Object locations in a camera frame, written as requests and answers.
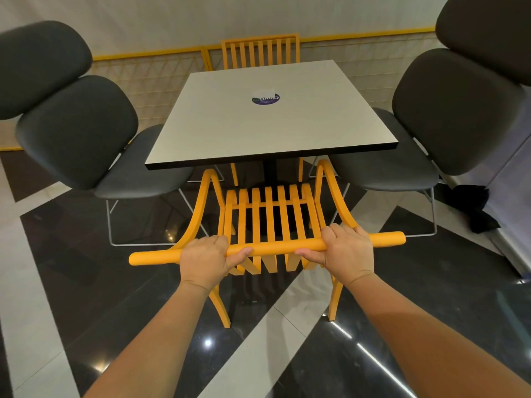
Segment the person's right hand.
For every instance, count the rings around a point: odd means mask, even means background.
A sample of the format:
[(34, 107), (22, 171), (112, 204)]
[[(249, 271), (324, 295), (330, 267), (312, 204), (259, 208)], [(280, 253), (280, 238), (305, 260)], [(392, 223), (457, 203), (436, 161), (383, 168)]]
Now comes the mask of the person's right hand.
[(321, 236), (327, 254), (324, 268), (344, 286), (374, 274), (373, 244), (362, 227), (333, 223), (322, 229)]

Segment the person's right forearm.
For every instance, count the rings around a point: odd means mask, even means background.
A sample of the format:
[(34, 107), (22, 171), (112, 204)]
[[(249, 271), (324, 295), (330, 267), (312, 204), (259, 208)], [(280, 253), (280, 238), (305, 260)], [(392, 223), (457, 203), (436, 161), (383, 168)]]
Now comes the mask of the person's right forearm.
[(346, 284), (418, 398), (531, 398), (531, 385), (374, 273)]

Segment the black padded lounge chair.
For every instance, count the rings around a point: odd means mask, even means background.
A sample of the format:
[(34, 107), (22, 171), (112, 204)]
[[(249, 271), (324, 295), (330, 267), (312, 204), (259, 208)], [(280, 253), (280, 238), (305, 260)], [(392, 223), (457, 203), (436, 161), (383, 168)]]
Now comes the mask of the black padded lounge chair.
[[(158, 197), (182, 187), (193, 167), (150, 171), (145, 160), (163, 124), (137, 133), (137, 113), (110, 79), (86, 75), (89, 46), (75, 29), (44, 20), (0, 33), (0, 120), (19, 117), (23, 150), (57, 181), (106, 201), (110, 244), (171, 246), (112, 240), (110, 214), (119, 200)], [(115, 200), (113, 207), (109, 201)]]
[(392, 112), (373, 108), (395, 149), (328, 154), (351, 185), (380, 192), (430, 191), (439, 171), (467, 173), (485, 160), (518, 118), (531, 87), (531, 0), (448, 0), (435, 24), (444, 48), (408, 66)]

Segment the person's left hand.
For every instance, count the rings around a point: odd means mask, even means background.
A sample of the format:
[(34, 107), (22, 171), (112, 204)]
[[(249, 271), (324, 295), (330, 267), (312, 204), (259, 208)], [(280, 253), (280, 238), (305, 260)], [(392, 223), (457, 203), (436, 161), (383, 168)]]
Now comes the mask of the person's left hand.
[(191, 241), (180, 256), (181, 284), (197, 287), (209, 294), (231, 270), (225, 269), (228, 248), (229, 241), (225, 235)]

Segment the person's left forearm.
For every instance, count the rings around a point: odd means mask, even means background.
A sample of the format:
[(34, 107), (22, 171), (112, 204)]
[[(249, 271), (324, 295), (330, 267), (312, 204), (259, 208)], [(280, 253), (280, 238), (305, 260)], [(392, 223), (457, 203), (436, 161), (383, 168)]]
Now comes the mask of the person's left forearm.
[(83, 398), (173, 398), (197, 322), (215, 286), (182, 280)]

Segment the square grey table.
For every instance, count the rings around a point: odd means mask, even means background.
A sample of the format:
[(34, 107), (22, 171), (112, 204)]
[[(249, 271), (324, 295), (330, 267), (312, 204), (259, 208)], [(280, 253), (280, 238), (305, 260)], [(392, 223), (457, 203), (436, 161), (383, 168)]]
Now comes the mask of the square grey table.
[[(251, 101), (279, 94), (268, 106)], [(398, 140), (333, 60), (191, 74), (148, 170), (395, 149)]]

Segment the black cloth bag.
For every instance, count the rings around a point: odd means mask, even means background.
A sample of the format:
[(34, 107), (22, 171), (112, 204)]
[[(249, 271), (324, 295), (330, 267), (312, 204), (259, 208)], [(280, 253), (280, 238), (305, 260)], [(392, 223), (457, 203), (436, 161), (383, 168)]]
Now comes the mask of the black cloth bag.
[(471, 232), (482, 234), (501, 228), (499, 222), (484, 211), (490, 197), (488, 187), (483, 185), (457, 185), (453, 188), (445, 186), (442, 195), (449, 206), (467, 216)]

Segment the yellow slatted wooden chair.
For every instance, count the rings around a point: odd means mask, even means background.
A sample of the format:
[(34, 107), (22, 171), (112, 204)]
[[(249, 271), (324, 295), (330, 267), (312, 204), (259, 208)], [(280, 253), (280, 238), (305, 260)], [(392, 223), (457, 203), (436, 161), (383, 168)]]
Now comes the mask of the yellow slatted wooden chair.
[(222, 41), (224, 70), (296, 64), (301, 61), (300, 53), (298, 33)]

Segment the yellow slatted wooden armchair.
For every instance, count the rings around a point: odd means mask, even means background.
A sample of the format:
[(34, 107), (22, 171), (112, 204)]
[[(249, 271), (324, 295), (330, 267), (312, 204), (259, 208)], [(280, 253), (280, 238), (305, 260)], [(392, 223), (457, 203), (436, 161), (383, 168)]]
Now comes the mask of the yellow slatted wooden armchair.
[(227, 253), (235, 254), (250, 246), (253, 254), (243, 264), (230, 271), (233, 275), (260, 274), (278, 271), (278, 257), (284, 256), (286, 271), (298, 267), (314, 269), (316, 264), (295, 254), (299, 248), (323, 251), (321, 229), (326, 225), (321, 206), (323, 179), (326, 179), (335, 209), (343, 223), (356, 227), (343, 193), (335, 179), (331, 163), (320, 160), (317, 164), (315, 186), (308, 183), (288, 186), (229, 189), (223, 193), (214, 169), (206, 169), (200, 181), (200, 189), (192, 217), (184, 234), (170, 248), (160, 251), (137, 252), (129, 257), (132, 266), (162, 265), (180, 262), (182, 249), (196, 238), (207, 204), (209, 187), (214, 188), (219, 205), (217, 234), (225, 235), (229, 247)]

